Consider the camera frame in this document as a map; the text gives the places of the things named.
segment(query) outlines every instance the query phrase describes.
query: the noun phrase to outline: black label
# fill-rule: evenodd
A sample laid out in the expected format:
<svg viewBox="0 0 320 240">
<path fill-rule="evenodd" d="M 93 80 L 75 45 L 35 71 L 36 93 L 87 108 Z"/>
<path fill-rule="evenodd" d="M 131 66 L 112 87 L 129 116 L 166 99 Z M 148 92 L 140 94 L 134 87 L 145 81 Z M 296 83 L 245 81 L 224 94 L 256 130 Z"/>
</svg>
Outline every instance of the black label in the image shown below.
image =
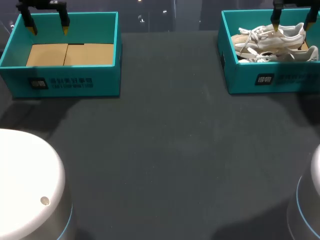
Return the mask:
<svg viewBox="0 0 320 240">
<path fill-rule="evenodd" d="M 260 73 L 256 77 L 255 85 L 256 86 L 262 86 L 262 85 L 271 85 L 272 81 L 274 79 L 273 73 Z"/>
<path fill-rule="evenodd" d="M 29 77 L 28 80 L 33 89 L 48 89 L 48 85 L 44 77 Z"/>
<path fill-rule="evenodd" d="M 224 52 L 222 52 L 222 54 L 221 54 L 220 61 L 221 61 L 222 69 L 225 70 L 226 60 L 225 60 Z"/>
</svg>

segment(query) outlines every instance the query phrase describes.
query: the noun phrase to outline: shoelace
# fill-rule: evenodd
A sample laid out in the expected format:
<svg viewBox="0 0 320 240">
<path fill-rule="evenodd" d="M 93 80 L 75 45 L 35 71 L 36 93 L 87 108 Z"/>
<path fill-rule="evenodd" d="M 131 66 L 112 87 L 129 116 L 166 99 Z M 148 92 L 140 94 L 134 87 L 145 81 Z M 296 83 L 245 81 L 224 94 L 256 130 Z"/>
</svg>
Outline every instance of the shoelace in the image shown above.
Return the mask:
<svg viewBox="0 0 320 240">
<path fill-rule="evenodd" d="M 266 54 L 266 52 L 262 52 L 260 54 L 258 54 L 255 50 L 253 50 L 251 47 L 248 47 L 247 50 L 255 55 L 255 58 L 251 58 L 250 60 L 252 62 L 256 62 L 256 63 L 266 63 L 266 62 L 270 62 L 270 61 L 274 61 L 277 62 L 279 60 L 279 56 L 285 55 L 285 54 L 290 54 L 290 56 L 292 57 L 292 59 L 294 60 L 295 57 L 287 52 L 289 51 L 287 48 L 284 48 L 283 50 L 280 50 L 278 52 L 272 53 L 271 55 L 264 55 Z"/>
<path fill-rule="evenodd" d="M 261 37 L 266 37 L 266 36 L 268 36 L 268 34 L 270 32 L 272 32 L 272 31 L 265 31 L 265 30 L 266 30 L 265 26 L 257 26 L 256 28 L 254 28 L 252 30 L 247 30 L 247 29 L 239 27 L 239 32 L 241 34 L 248 35 L 248 38 L 246 39 L 246 41 L 244 43 L 244 46 L 241 48 L 240 53 L 247 46 L 247 44 L 249 43 L 250 39 L 259 41 L 259 39 Z"/>
</svg>

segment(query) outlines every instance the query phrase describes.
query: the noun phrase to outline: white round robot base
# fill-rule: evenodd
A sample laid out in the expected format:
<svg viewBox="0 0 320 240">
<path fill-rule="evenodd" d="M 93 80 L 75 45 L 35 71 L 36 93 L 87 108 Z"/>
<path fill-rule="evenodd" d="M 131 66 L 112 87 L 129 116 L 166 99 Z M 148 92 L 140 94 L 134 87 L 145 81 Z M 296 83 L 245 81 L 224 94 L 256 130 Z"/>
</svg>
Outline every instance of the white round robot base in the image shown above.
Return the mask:
<svg viewBox="0 0 320 240">
<path fill-rule="evenodd" d="M 74 240 L 64 165 L 43 139 L 0 129 L 0 193 L 0 240 Z"/>
</svg>

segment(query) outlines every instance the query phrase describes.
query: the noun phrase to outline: cardboard box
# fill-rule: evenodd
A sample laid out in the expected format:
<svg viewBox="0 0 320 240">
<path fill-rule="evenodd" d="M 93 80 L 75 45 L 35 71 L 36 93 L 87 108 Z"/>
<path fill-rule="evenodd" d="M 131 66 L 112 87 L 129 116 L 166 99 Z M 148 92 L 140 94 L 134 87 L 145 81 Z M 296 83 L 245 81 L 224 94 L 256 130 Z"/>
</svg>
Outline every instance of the cardboard box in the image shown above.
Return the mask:
<svg viewBox="0 0 320 240">
<path fill-rule="evenodd" d="M 113 44 L 70 44 L 66 51 L 64 65 L 111 65 L 113 58 Z"/>
<path fill-rule="evenodd" d="M 63 66 L 68 44 L 32 45 L 27 66 Z"/>
<path fill-rule="evenodd" d="M 271 24 L 272 12 L 272 9 L 221 12 L 217 46 L 228 92 L 231 94 L 319 92 L 320 61 L 251 63 L 238 61 L 231 36 L 239 33 L 238 28 L 251 30 L 257 26 Z M 280 24 L 293 26 L 304 22 L 308 12 L 307 8 L 284 9 Z M 309 29 L 306 39 L 309 47 L 320 47 L 320 20 Z"/>
<path fill-rule="evenodd" d="M 32 17 L 38 34 L 34 36 L 26 29 L 19 15 L 0 59 L 0 75 L 14 98 L 119 95 L 122 41 L 117 12 L 70 12 L 67 36 L 58 13 L 37 13 Z M 98 57 L 95 55 L 90 63 L 87 59 L 75 64 L 74 55 L 67 49 L 64 60 L 67 55 L 71 57 L 70 65 L 61 65 L 61 53 L 73 44 L 82 44 L 86 58 L 92 59 L 96 53 Z M 44 45 L 50 50 L 42 49 Z M 38 48 L 38 53 L 31 53 L 32 48 Z M 41 60 L 39 53 L 54 59 Z"/>
</svg>

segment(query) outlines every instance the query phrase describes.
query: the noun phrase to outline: small hole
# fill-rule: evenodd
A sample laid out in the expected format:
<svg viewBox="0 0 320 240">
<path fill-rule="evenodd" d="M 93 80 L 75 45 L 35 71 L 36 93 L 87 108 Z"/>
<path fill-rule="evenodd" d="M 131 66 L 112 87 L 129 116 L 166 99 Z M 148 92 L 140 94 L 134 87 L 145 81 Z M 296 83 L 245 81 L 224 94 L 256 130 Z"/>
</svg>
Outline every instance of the small hole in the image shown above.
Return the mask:
<svg viewBox="0 0 320 240">
<path fill-rule="evenodd" d="M 43 197 L 40 199 L 40 201 L 41 201 L 41 203 L 42 203 L 43 205 L 46 205 L 46 206 L 48 206 L 48 205 L 50 204 L 50 200 L 49 200 L 49 198 L 47 198 L 46 196 L 43 196 Z"/>
</svg>

